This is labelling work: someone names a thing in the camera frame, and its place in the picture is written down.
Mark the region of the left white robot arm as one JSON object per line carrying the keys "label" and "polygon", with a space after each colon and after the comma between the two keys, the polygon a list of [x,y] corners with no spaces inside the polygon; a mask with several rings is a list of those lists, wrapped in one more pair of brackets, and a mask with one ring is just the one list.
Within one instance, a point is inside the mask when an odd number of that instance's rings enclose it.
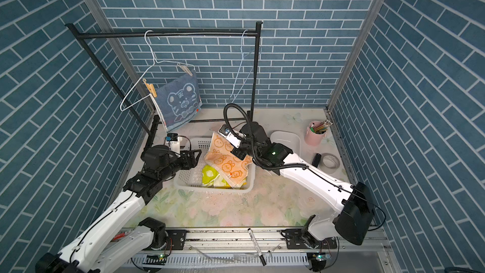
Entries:
{"label": "left white robot arm", "polygon": [[139,213],[178,171],[198,164],[202,151],[175,152],[156,145],[142,155],[144,166],[130,178],[114,202],[81,235],[57,254],[46,253],[35,264],[36,272],[114,272],[138,252],[166,252],[172,241],[165,223],[145,218],[128,235],[113,243],[123,226]]}

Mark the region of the orange bunny towel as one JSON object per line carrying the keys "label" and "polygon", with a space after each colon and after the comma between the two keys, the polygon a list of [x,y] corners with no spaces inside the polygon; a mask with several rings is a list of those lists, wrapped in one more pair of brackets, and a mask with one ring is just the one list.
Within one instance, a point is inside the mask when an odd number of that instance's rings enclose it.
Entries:
{"label": "orange bunny towel", "polygon": [[239,189],[246,184],[248,168],[253,163],[253,158],[244,154],[243,159],[239,159],[231,153],[233,149],[234,147],[224,137],[213,133],[204,160],[225,179],[231,188]]}

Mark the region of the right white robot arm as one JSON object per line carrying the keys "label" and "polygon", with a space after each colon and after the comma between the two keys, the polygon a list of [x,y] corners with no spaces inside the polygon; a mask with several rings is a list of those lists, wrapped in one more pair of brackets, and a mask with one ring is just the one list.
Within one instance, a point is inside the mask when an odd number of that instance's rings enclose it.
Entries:
{"label": "right white robot arm", "polygon": [[243,126],[241,131],[223,125],[218,133],[233,146],[236,157],[250,155],[260,168],[295,181],[331,206],[335,212],[332,217],[321,219],[314,215],[307,221],[302,236],[308,245],[332,236],[362,245],[378,209],[364,183],[352,185],[331,177],[286,145],[272,142],[256,122]]}

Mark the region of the yellow green towel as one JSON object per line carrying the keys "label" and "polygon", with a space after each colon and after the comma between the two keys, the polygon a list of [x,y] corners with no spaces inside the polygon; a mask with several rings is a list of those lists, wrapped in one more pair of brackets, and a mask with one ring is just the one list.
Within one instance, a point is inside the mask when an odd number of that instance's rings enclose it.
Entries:
{"label": "yellow green towel", "polygon": [[231,188],[220,173],[210,165],[206,165],[202,169],[202,186],[224,190]]}

